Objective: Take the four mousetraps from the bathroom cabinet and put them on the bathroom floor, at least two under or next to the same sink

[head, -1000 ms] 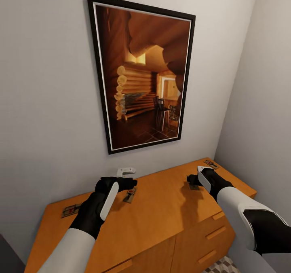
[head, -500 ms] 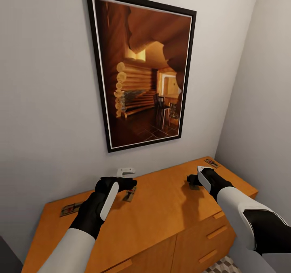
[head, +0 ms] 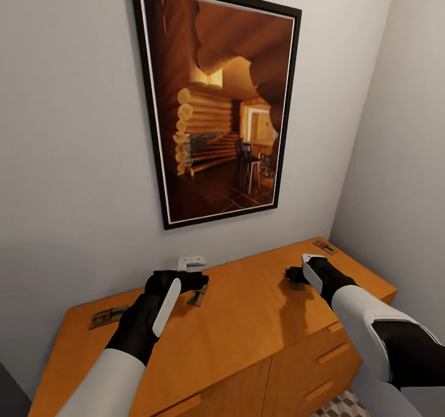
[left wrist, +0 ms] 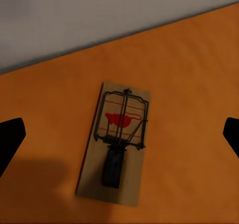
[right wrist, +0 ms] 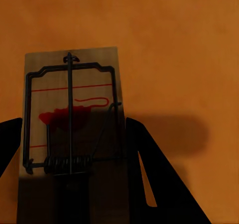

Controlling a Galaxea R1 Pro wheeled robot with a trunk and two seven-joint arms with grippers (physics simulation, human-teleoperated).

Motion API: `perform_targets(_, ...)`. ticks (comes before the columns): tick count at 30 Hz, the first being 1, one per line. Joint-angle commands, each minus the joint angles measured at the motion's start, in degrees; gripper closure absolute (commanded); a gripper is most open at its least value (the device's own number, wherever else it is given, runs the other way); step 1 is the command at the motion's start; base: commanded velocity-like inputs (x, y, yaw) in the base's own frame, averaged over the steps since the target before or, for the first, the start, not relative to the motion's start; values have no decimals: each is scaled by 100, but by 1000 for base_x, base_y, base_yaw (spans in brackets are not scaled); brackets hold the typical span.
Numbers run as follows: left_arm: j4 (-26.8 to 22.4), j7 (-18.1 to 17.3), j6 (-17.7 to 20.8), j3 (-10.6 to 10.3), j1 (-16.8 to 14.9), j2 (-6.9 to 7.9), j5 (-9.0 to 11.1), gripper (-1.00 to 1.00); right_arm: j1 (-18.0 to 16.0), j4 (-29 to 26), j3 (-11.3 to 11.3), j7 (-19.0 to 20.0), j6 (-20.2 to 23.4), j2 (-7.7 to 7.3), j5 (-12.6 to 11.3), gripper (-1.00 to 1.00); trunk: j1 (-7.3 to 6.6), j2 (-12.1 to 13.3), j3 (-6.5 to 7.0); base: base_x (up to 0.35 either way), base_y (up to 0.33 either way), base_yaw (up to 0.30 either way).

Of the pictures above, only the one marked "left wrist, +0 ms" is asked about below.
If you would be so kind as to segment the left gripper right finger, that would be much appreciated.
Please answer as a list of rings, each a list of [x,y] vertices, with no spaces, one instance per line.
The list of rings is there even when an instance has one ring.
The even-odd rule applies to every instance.
[[[239,158],[239,119],[228,117],[223,135]]]

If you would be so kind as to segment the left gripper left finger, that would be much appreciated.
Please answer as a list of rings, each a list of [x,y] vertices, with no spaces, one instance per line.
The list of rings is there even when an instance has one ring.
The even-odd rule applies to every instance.
[[[26,136],[21,117],[0,123],[0,177]]]

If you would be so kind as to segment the mousetrap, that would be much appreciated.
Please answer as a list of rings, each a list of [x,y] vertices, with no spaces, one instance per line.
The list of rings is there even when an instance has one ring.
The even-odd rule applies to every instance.
[[[138,208],[151,97],[104,82],[78,197]]]

